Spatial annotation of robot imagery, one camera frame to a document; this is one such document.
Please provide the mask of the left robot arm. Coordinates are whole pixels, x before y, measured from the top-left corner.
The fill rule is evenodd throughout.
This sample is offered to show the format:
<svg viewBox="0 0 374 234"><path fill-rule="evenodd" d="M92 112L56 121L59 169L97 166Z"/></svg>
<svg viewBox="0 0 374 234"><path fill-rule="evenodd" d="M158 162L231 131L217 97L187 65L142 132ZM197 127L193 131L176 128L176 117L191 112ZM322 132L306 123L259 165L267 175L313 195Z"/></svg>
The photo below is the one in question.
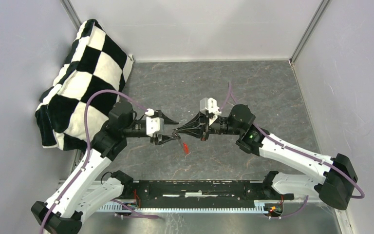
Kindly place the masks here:
<svg viewBox="0 0 374 234"><path fill-rule="evenodd" d="M108 120L95 134L72 174L45 202L37 201L32 206L40 232L76 234L103 205L119 196L129 198L133 194L132 178L122 172L113 173L104 185L92 192L87 190L127 146L127 138L150 137L155 145L160 145L174 139L162 134L164 126L177 124L160 110L148 109L145 117L137 119L131 103L114 104Z"/></svg>

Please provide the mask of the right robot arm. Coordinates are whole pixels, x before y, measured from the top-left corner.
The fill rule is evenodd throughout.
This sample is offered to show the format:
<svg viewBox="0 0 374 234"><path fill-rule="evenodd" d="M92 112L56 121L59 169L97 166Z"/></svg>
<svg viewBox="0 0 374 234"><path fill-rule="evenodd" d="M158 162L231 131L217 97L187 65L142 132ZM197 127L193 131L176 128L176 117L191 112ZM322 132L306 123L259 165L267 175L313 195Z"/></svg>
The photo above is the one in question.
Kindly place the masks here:
<svg viewBox="0 0 374 234"><path fill-rule="evenodd" d="M358 189L358 177L346 155L311 152L278 138L254 121L248 106L237 104L227 117L204 109L176 132L201 141L206 141L210 134L238 135L236 145L243 152L278 161L300 172L299 175L269 172L262 185L262 194L268 199L279 194L317 196L335 209L346 210L352 198L364 197L363 191L353 194Z"/></svg>

